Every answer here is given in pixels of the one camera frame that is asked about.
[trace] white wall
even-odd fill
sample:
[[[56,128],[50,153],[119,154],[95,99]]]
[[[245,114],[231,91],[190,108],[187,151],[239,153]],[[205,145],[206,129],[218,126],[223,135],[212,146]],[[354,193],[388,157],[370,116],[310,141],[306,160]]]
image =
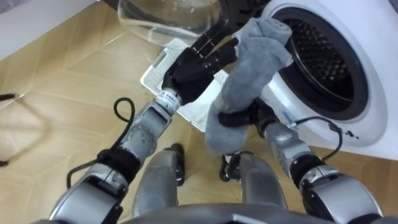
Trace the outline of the white wall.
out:
[[[0,14],[0,60],[96,0],[31,0]]]

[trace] washing machine drum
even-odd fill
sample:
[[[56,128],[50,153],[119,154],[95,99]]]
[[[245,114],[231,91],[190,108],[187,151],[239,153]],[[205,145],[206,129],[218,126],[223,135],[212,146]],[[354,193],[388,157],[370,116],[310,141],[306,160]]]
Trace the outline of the washing machine drum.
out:
[[[286,48],[294,63],[279,73],[309,108],[335,120],[359,116],[368,102],[368,84],[359,59],[345,38],[320,16],[283,8],[273,18],[292,36]]]

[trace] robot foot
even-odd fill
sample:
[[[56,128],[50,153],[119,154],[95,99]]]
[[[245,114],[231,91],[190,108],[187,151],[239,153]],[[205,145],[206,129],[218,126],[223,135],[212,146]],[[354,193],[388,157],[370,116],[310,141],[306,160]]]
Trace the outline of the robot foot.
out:
[[[177,186],[182,186],[185,182],[185,153],[180,144],[173,144],[165,150],[173,151],[177,154]]]
[[[222,155],[221,168],[220,168],[220,179],[223,182],[228,182],[231,179],[239,181],[241,179],[241,174],[239,171],[239,162],[241,160],[241,154],[250,153],[249,151],[243,151],[238,154],[231,156],[229,162],[226,160],[226,156]]]

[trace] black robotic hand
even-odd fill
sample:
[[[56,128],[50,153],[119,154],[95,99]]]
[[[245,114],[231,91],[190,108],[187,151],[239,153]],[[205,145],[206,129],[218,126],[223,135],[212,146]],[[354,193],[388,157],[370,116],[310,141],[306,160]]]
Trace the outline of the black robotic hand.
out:
[[[231,114],[220,113],[218,121],[223,126],[231,128],[253,124],[256,126],[259,135],[264,138],[265,128],[269,124],[278,122],[279,119],[274,110],[257,97],[244,111]]]
[[[171,88],[182,99],[182,105],[194,102],[207,89],[214,74],[236,61],[233,38],[218,50],[214,47],[226,37],[226,23],[221,21],[203,34],[191,47],[185,49],[167,70],[162,89]]]

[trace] robot leg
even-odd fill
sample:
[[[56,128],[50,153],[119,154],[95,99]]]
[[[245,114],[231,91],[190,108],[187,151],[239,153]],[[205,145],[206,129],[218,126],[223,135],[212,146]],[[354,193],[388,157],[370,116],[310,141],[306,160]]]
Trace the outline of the robot leg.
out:
[[[178,205],[177,186],[185,176],[183,148],[174,144],[155,154],[139,183],[132,206],[133,217]]]
[[[239,162],[243,203],[275,205],[287,209],[285,195],[271,166],[251,153]]]

